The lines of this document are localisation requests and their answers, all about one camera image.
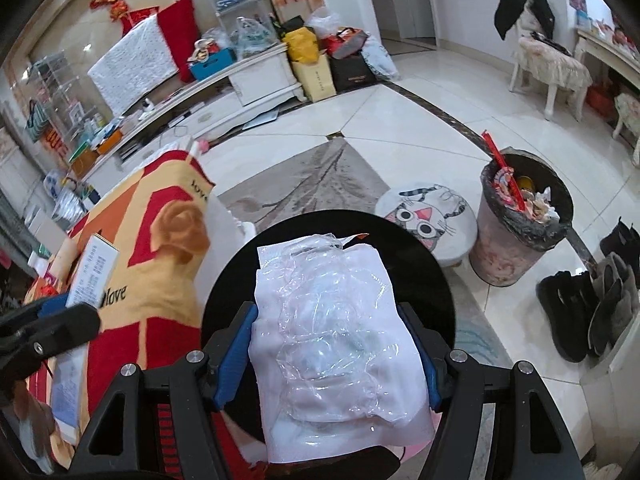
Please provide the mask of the white TV cabinet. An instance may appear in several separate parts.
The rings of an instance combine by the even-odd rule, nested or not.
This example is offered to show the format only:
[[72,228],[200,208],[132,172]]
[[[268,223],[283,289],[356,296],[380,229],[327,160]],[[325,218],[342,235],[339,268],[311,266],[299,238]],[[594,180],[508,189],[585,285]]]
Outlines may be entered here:
[[122,140],[98,157],[84,181],[103,195],[160,148],[175,141],[218,140],[292,99],[307,98],[286,45],[277,44],[182,87],[148,117],[131,115]]

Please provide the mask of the blue storage basket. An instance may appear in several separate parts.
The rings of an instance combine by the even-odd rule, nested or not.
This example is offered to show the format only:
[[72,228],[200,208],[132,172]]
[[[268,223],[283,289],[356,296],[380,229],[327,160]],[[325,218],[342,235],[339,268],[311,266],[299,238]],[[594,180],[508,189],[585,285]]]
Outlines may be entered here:
[[213,74],[230,67],[235,63],[235,54],[232,49],[222,49],[209,55],[204,62],[195,62],[190,65],[190,71],[196,80],[204,80]]

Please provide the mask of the white chair with jacket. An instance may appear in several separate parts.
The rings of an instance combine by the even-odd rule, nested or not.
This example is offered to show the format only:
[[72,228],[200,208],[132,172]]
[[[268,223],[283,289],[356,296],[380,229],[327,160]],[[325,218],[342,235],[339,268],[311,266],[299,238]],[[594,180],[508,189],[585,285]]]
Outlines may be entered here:
[[568,93],[574,117],[582,112],[592,78],[583,62],[554,41],[555,17],[548,0],[499,0],[494,15],[498,35],[515,32],[514,67],[509,84],[513,92],[527,79],[547,87],[544,118],[551,119],[559,91]]

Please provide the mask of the covered television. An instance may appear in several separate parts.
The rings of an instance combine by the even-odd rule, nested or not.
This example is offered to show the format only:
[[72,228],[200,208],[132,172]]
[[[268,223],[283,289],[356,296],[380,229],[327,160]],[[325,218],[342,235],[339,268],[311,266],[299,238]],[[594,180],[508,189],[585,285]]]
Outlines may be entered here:
[[178,71],[152,14],[97,60],[88,76],[112,114],[120,116]]

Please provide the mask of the black gift bag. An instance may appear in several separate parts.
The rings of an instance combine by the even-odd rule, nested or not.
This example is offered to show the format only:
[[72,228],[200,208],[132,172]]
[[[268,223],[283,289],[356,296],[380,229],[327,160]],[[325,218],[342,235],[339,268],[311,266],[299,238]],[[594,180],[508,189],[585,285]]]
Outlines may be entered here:
[[329,58],[334,88],[338,93],[352,91],[376,83],[375,74],[360,53],[347,58]]

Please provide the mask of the red cloth on television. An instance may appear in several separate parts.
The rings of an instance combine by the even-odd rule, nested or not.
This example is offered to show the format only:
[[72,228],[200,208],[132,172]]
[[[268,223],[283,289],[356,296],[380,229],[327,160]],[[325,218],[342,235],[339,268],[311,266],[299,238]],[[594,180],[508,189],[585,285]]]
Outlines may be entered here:
[[193,0],[176,0],[170,6],[161,9],[150,6],[140,10],[126,11],[119,18],[122,34],[126,36],[134,25],[157,14],[157,24],[168,44],[172,59],[179,70],[179,78],[186,84],[195,80],[188,62],[195,41],[201,37],[194,16]]

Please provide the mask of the black round trash bin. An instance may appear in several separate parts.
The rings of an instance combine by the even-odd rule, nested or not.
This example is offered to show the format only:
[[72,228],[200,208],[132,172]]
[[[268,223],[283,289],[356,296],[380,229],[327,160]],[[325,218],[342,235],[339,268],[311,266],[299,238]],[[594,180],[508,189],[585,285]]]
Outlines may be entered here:
[[276,479],[386,479],[434,438],[419,350],[397,308],[454,341],[442,268],[413,235],[374,214],[325,210],[259,233],[226,264],[202,334],[257,315],[224,418]]

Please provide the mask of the grey full trash can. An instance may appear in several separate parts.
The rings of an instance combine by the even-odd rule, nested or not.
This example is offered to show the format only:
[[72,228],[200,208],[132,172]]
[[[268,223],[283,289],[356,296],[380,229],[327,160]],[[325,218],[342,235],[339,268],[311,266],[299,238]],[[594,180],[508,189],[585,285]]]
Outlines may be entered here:
[[481,280],[508,287],[565,240],[573,223],[574,203],[563,180],[542,158],[515,148],[505,148],[502,154],[518,177],[531,178],[538,192],[550,192],[550,205],[559,216],[542,223],[509,206],[494,187],[498,162],[485,166],[480,173],[477,240],[469,260]]

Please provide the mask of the beige paper bag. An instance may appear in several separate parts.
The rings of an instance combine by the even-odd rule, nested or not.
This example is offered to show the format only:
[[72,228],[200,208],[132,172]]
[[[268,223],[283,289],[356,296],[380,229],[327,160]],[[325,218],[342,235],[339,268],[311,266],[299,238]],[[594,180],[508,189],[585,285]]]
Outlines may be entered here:
[[337,95],[329,59],[325,53],[314,63],[293,62],[292,69],[311,102],[323,101]]

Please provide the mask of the colourful love blanket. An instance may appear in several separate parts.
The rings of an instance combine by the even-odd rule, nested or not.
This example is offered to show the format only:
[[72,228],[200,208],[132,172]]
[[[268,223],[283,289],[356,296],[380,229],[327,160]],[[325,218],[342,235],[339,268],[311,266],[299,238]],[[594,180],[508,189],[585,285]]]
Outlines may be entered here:
[[[206,297],[242,240],[213,188],[194,156],[169,150],[119,183],[73,227],[72,255],[81,256],[93,235],[118,250],[100,303],[101,331],[81,360],[79,435],[122,365],[154,370],[175,364],[200,345]],[[51,415],[52,382],[42,368],[29,378],[29,393],[26,387],[20,391],[26,394],[28,411],[16,408],[28,420],[23,450],[44,474],[53,474],[54,466],[67,469],[76,453]],[[186,478],[169,443],[168,393],[153,393],[150,399],[138,413],[142,443],[155,453],[149,467],[160,460],[162,450],[160,471]],[[230,431],[228,417],[212,417],[231,478],[249,474],[247,478],[261,479],[262,472],[247,463],[234,440],[246,434],[235,426]]]

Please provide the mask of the yellow bag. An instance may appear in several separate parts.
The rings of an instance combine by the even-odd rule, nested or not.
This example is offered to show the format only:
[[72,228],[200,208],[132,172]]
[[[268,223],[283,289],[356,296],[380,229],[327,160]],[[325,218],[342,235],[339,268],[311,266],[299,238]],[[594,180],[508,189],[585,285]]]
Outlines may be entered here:
[[288,56],[292,62],[312,64],[320,58],[318,38],[306,26],[287,32],[283,41],[288,47]]

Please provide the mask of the clear plastic wrapper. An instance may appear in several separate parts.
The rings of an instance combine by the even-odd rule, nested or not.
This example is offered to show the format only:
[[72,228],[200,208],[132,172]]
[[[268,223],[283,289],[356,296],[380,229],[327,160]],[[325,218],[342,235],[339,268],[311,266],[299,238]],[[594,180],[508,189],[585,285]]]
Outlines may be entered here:
[[257,255],[248,355],[270,463],[433,440],[420,354],[378,251],[326,234]]

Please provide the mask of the cat face stool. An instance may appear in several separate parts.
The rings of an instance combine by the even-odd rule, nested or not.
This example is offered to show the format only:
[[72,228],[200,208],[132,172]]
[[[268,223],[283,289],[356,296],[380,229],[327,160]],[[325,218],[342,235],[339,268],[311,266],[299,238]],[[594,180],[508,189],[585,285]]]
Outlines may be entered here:
[[471,205],[439,183],[391,188],[380,197],[374,212],[412,234],[443,268],[462,263],[477,239]]

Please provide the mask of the white blue toothpaste box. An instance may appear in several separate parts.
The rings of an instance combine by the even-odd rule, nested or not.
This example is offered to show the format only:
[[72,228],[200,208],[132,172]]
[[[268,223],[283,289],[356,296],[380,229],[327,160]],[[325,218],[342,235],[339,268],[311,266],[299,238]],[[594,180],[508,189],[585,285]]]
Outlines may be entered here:
[[101,235],[90,236],[79,259],[64,314],[70,318],[70,350],[56,357],[51,389],[51,408],[62,439],[79,442],[80,394],[88,342],[100,329],[101,307],[106,285],[114,270],[118,250]]

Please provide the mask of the black shoes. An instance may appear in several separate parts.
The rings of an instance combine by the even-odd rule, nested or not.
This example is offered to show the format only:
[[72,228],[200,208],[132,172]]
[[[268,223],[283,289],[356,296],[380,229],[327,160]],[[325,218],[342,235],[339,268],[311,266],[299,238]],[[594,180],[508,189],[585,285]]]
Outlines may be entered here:
[[560,271],[547,276],[537,284],[536,295],[548,316],[559,355],[571,363],[582,362],[589,351],[589,325],[599,303],[589,272]]

